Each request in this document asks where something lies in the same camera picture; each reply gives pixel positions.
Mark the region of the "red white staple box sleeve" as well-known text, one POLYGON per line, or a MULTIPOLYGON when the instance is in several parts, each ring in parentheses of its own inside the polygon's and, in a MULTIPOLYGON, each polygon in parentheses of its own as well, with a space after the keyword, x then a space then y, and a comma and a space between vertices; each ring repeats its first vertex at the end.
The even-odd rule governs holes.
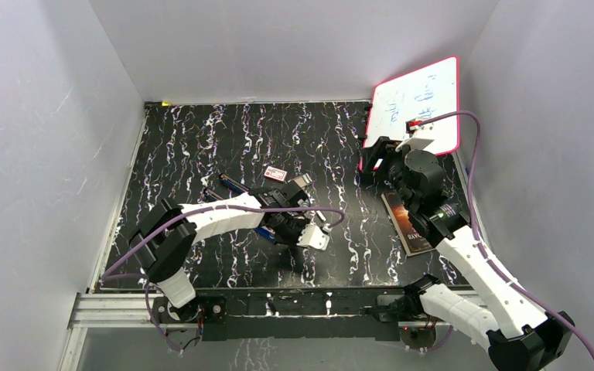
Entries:
POLYGON ((263 176, 266 179, 281 183, 285 182, 287 175, 288 173, 285 170, 273 166, 268 166, 263 173, 263 176))

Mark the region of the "staple box tray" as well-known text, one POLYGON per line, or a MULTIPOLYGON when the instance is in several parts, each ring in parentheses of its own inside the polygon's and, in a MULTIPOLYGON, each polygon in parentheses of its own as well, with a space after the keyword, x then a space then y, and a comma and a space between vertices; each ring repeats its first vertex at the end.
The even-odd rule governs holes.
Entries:
POLYGON ((303 174, 293 178, 292 182, 299 186, 300 189, 307 189, 310 185, 312 185, 313 180, 309 174, 303 174))

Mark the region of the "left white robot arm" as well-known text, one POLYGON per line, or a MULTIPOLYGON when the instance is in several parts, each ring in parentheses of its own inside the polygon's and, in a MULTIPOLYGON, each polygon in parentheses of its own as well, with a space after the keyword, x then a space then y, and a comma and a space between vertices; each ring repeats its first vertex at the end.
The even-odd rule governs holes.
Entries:
POLYGON ((183 264, 192 245, 235 230, 267 227, 278 244, 325 250, 329 237, 306 214, 306 192, 295 182, 280 189, 250 189, 229 199, 178 204, 164 199, 129 238, 148 280, 168 298, 182 322, 200 312, 200 301, 183 264))

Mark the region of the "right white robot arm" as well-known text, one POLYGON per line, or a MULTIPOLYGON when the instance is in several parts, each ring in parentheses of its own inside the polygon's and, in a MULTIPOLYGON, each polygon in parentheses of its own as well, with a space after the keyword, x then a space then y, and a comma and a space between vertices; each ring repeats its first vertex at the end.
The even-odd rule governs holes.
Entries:
POLYGON ((387 176, 414 230, 452 261, 484 303, 476 305, 426 274, 405 286, 401 297, 366 307, 364 314, 381 322, 440 318, 484 348, 498 370, 541 370, 564 354, 571 318, 535 304, 513 276, 498 272, 499 264, 475 239, 469 214, 443 191, 445 172, 436 155, 380 137, 363 149, 362 162, 363 174, 387 176))

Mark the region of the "blue stapler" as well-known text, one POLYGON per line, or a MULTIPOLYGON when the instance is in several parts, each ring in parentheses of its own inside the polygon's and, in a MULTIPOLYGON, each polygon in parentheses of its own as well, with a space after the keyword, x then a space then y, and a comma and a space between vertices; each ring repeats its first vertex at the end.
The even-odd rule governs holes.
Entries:
POLYGON ((203 189, 202 195, 203 195, 204 199, 209 203, 227 199, 227 197, 223 197, 222 195, 217 193, 215 190, 208 188, 208 187, 205 187, 203 189))
POLYGON ((219 180, 231 192, 234 192, 236 194, 248 193, 251 190, 248 186, 235 180, 234 178, 230 177, 226 173, 220 173, 219 180))

